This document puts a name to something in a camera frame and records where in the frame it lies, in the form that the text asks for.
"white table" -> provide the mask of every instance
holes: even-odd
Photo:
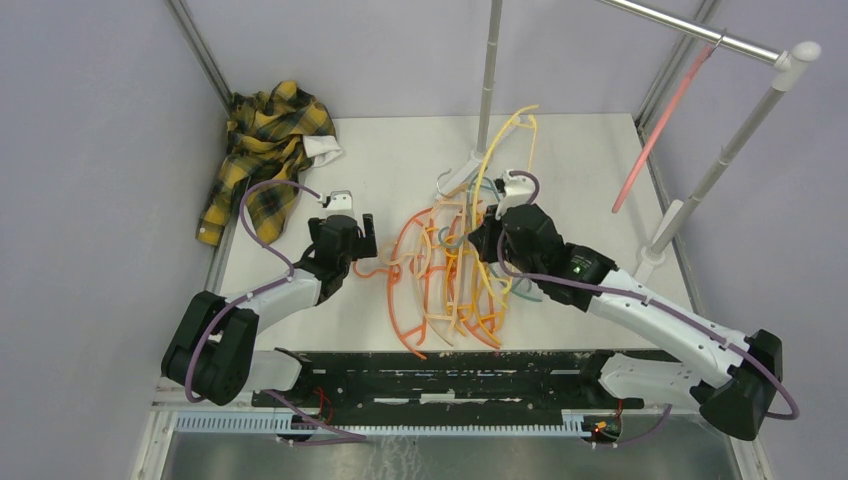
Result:
[[[492,118],[492,132],[506,116]],[[636,253],[659,225],[662,213],[654,186],[643,171],[622,210],[613,215],[612,203],[640,151],[628,114],[539,115],[533,173],[542,182],[537,203],[555,221],[566,241],[584,244],[613,258],[633,272]],[[393,240],[403,223],[433,203],[436,176],[464,164],[473,148],[475,117],[370,118],[336,120],[345,155],[336,162],[308,171],[301,181],[322,193],[350,190],[357,216],[372,213],[377,243]],[[487,175],[506,168],[523,169],[531,131],[518,129],[498,148]],[[307,219],[320,208],[301,194],[286,232],[274,246],[293,261],[309,245]],[[261,249],[239,225],[224,262],[221,292],[245,290],[282,274],[285,266]],[[689,307],[677,259],[654,271],[648,285],[680,305]],[[363,261],[362,270],[377,266]],[[413,303],[411,275],[395,288],[396,312],[403,330],[420,323]],[[327,302],[271,327],[257,338],[258,350],[285,347],[295,351],[406,351],[391,327],[386,307],[386,279],[348,276]],[[593,350],[652,348],[636,334],[576,308],[550,299],[510,302],[504,327],[498,333],[505,350]],[[432,332],[422,350],[488,350],[480,341],[454,335],[451,348]]]

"gray floor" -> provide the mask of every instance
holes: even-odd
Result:
[[[624,419],[625,437],[656,419]],[[675,417],[644,443],[592,451],[575,438],[376,437],[373,443],[288,447],[273,438],[175,434],[163,479],[741,479],[727,438]]]

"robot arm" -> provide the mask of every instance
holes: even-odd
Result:
[[[190,359],[203,341],[194,368],[192,390],[217,405],[226,405],[243,390],[273,388],[290,390],[302,368],[298,359],[283,352],[254,352],[256,335],[289,315],[330,298],[350,271],[352,262],[377,256],[374,221],[362,216],[363,228],[353,217],[350,192],[333,192],[324,204],[326,219],[311,218],[312,245],[294,264],[289,281],[285,276],[268,285],[229,295],[200,292],[192,298],[162,359],[162,376],[185,385]],[[246,295],[231,308],[212,335],[204,331],[224,307]]]
[[[505,180],[508,186],[509,173]],[[504,181],[496,183],[500,188],[504,186]],[[489,207],[483,224],[469,235],[482,261],[499,260],[501,240],[502,257],[521,272],[575,284],[566,286],[531,277],[552,300],[632,330],[678,360],[658,362],[596,352],[582,372],[587,380],[596,381],[616,398],[697,408],[707,421],[728,435],[744,440],[756,438],[775,387],[741,355],[729,350],[727,344],[719,344],[657,308],[654,301],[685,314],[726,338],[727,343],[742,347],[778,379],[782,376],[780,339],[764,330],[747,337],[674,305],[620,270],[612,259],[591,248],[563,242],[551,218],[537,205],[513,202],[505,209],[505,201],[507,198],[500,206]],[[621,292],[636,292],[645,300]]]

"purple-gray wall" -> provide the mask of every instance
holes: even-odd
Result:
[[[127,478],[224,111],[160,0],[0,12],[0,477]]]
[[[233,91],[294,79],[341,118],[479,112],[490,0],[187,3]],[[633,112],[675,35],[592,0],[506,1],[493,112]]]
[[[848,340],[848,3],[725,1],[714,21],[766,44],[823,54],[742,150],[683,231],[713,318],[784,340],[796,422],[766,421],[779,479],[845,478]],[[658,167],[687,196],[774,72],[727,51],[702,68],[658,145]],[[785,407],[776,402],[776,408]]]

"checkered fabric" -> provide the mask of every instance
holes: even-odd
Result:
[[[281,82],[270,94],[233,94],[227,121],[227,156],[200,217],[197,239],[218,245],[241,195],[261,181],[297,181],[312,166],[303,149],[303,135],[335,135],[327,108],[292,81]],[[247,199],[256,233],[271,243],[280,236],[297,197],[297,188],[272,185]]]

